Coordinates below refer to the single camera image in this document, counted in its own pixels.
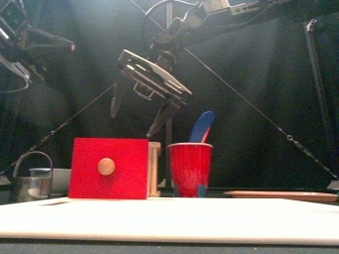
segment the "red cup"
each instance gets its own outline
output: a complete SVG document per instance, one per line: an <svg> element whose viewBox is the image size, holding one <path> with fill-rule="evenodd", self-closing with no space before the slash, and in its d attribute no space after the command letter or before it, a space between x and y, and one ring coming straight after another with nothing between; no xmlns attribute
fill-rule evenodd
<svg viewBox="0 0 339 254"><path fill-rule="evenodd" d="M206 143L176 143L168 146L174 196L205 196L212 148Z"/></svg>

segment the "blue object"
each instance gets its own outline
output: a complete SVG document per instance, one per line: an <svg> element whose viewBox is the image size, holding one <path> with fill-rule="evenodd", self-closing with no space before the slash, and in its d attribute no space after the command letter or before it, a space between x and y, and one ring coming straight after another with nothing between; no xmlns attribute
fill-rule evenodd
<svg viewBox="0 0 339 254"><path fill-rule="evenodd" d="M214 113L212 111L204 112L194 123L188 142L192 143L202 142L204 136L210 128L213 121L214 121Z"/></svg>

